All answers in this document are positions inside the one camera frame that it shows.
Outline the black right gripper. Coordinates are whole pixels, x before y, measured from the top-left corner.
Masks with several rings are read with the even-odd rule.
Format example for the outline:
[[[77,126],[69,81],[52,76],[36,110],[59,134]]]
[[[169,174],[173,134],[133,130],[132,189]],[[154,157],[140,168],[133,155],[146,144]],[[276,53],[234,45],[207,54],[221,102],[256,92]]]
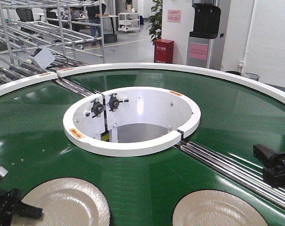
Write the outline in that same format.
[[[262,144],[253,145],[253,155],[265,166],[263,181],[273,188],[285,187],[285,153],[277,153]]]

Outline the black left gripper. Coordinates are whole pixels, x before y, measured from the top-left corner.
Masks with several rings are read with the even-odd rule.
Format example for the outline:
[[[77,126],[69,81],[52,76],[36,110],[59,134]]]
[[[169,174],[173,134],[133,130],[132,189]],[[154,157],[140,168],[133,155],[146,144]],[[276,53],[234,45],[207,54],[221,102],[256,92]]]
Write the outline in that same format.
[[[6,176],[8,171],[0,166],[0,182]],[[0,226],[10,226],[11,220],[18,203],[18,215],[21,217],[39,219],[42,216],[42,208],[34,207],[20,200],[22,191],[13,188],[10,191],[0,189]]]

